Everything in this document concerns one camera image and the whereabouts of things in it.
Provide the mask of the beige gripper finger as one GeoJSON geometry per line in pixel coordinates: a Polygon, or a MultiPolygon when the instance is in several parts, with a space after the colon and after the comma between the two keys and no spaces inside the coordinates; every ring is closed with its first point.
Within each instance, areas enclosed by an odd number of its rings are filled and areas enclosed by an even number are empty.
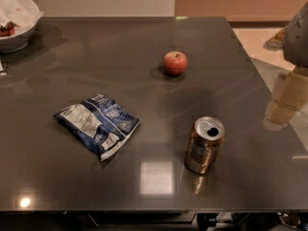
{"type": "Polygon", "coordinates": [[[307,102],[308,68],[296,67],[289,73],[280,73],[266,108],[265,123],[286,125],[307,102]]]}

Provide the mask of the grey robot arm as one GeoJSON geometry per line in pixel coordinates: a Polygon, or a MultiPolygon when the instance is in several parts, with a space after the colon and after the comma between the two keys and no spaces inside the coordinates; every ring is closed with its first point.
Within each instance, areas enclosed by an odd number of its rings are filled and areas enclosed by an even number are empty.
{"type": "Polygon", "coordinates": [[[283,38],[284,60],[295,68],[275,81],[264,126],[277,131],[308,102],[308,3],[289,22],[283,38]]]}

